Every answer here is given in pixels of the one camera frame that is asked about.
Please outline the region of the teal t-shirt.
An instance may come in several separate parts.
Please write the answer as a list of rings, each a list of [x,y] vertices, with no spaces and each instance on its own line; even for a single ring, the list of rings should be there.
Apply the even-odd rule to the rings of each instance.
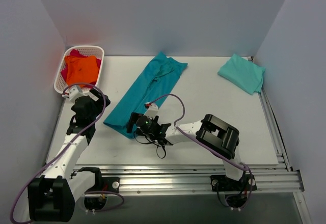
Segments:
[[[127,138],[134,138],[136,126],[131,133],[127,132],[127,124],[132,112],[143,114],[144,104],[171,93],[188,63],[181,63],[160,52],[140,73],[112,112],[103,121],[104,125]]]

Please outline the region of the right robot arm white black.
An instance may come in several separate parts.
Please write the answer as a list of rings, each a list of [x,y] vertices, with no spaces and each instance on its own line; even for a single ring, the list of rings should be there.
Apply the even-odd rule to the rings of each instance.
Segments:
[[[147,114],[132,113],[126,131],[131,133],[135,127],[137,135],[144,136],[150,143],[162,147],[178,143],[198,143],[223,161],[229,188],[237,190],[244,185],[243,174],[248,168],[241,164],[237,152],[238,129],[211,114],[206,114],[202,120],[179,125],[160,124],[158,118],[158,115],[151,117]]]

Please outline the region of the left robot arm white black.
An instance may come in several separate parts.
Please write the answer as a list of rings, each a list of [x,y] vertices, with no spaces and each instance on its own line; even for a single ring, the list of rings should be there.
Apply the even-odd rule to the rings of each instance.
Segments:
[[[82,167],[74,178],[73,169],[95,134],[95,123],[110,104],[108,96],[91,90],[97,97],[77,98],[64,143],[54,161],[28,185],[29,214],[32,221],[68,222],[76,201],[87,191],[99,192],[104,181],[97,167]]]

